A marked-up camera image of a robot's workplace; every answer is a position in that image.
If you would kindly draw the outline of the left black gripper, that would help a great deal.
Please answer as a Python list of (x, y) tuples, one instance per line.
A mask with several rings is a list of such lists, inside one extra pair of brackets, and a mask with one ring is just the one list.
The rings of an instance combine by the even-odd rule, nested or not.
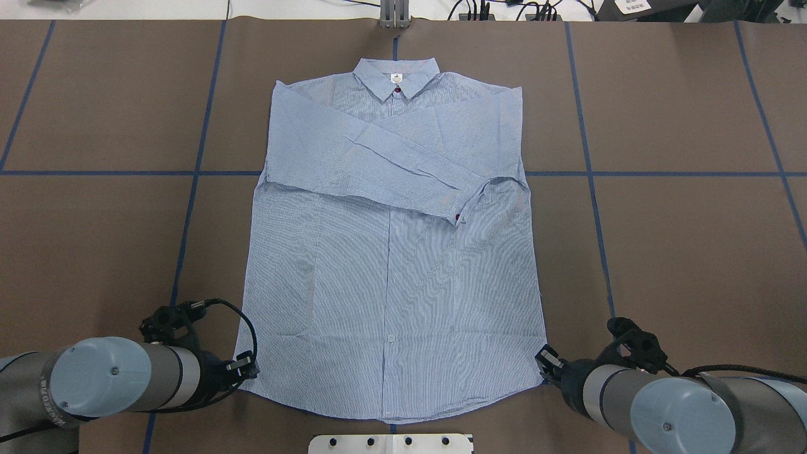
[(234, 360), (219, 359), (211, 352), (202, 352), (199, 364), (199, 405), (210, 404), (219, 394), (236, 390), (245, 380), (254, 380), (260, 373), (254, 352), (237, 354)]

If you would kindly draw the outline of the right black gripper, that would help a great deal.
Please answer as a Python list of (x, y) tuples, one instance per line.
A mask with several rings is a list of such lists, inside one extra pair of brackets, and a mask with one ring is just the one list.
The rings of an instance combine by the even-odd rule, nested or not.
[(580, 416), (591, 419), (583, 402), (583, 388), (596, 368), (593, 359), (566, 360), (559, 357), (550, 345), (545, 344), (535, 356), (540, 374), (547, 384), (560, 384), (564, 402)]

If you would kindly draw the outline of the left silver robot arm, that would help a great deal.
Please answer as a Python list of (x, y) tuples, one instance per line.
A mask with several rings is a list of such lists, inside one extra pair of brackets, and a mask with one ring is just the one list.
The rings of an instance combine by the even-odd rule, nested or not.
[(81, 426), (121, 413), (201, 410), (259, 373), (253, 351), (207, 351), (120, 337), (2, 358), (2, 452), (78, 453)]

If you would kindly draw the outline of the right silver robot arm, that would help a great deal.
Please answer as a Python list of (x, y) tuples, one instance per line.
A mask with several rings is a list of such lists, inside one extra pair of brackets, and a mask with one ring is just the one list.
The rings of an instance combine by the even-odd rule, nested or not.
[(577, 414), (654, 453), (804, 453), (805, 391), (764, 376), (663, 377), (614, 359), (567, 361), (546, 345), (545, 381)]

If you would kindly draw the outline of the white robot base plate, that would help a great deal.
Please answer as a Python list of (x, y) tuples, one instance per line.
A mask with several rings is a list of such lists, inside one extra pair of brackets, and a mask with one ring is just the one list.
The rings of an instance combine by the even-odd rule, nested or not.
[(335, 434), (315, 436), (308, 453), (475, 453), (471, 434)]

